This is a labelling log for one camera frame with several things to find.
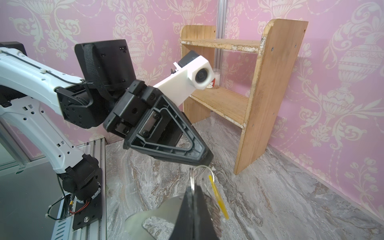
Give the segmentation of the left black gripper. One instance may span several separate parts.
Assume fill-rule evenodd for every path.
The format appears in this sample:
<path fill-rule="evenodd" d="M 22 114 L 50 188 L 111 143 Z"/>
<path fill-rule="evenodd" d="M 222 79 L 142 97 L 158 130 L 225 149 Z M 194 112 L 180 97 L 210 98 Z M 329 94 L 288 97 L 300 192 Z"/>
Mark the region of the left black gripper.
<path fill-rule="evenodd" d="M 103 127 L 124 139 L 123 148 L 157 160 L 208 166 L 214 154 L 186 115 L 155 87 L 134 80 Z"/>

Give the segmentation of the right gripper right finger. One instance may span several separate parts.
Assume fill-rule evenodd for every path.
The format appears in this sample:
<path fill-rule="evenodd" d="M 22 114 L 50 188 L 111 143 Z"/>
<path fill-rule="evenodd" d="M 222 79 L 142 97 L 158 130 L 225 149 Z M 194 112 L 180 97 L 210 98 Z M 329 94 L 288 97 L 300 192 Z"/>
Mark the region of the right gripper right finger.
<path fill-rule="evenodd" d="M 194 240 L 219 240 L 202 188 L 198 185 L 194 191 Z"/>

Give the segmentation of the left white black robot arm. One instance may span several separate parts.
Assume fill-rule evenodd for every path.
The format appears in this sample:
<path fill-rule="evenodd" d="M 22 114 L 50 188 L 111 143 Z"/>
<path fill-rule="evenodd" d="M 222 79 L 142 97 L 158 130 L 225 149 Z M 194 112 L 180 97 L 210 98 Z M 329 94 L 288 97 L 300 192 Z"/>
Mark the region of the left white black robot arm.
<path fill-rule="evenodd" d="M 45 104 L 82 129 L 103 126 L 124 148 L 155 159 L 208 166 L 214 155 L 179 106 L 214 79 L 209 61 L 188 52 L 155 86 L 138 80 L 125 40 L 76 44 L 83 77 L 32 60 L 19 42 L 1 43 L 1 118 L 50 160 L 79 202 L 101 191 L 99 161 L 75 147 L 47 116 Z"/>

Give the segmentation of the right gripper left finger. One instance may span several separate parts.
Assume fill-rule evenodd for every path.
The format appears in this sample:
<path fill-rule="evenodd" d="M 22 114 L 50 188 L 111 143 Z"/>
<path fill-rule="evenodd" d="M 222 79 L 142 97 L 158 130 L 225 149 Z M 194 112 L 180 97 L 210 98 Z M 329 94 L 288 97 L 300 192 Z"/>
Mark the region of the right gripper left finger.
<path fill-rule="evenodd" d="M 191 187 L 187 187 L 180 211 L 169 240 L 192 240 L 194 237 L 194 199 Z"/>

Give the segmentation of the yellow key tag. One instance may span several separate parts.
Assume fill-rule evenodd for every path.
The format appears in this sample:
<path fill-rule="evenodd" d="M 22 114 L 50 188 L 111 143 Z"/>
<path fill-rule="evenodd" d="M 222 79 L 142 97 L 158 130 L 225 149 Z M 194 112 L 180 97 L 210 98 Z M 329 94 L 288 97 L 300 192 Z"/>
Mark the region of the yellow key tag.
<path fill-rule="evenodd" d="M 215 179 L 214 179 L 214 176 L 213 175 L 209 175 L 209 180 L 211 182 L 211 186 L 212 186 L 212 189 L 213 189 L 213 192 L 214 192 L 214 195 L 215 195 L 215 198 L 216 198 L 216 201 L 219 205 L 219 208 L 221 210 L 221 212 L 223 213 L 224 217 L 226 220 L 229 220 L 229 215 L 228 215 L 228 212 L 227 212 L 227 209 L 226 209 L 226 206 L 225 206 L 225 203 L 224 203 L 224 200 L 215 184 Z"/>

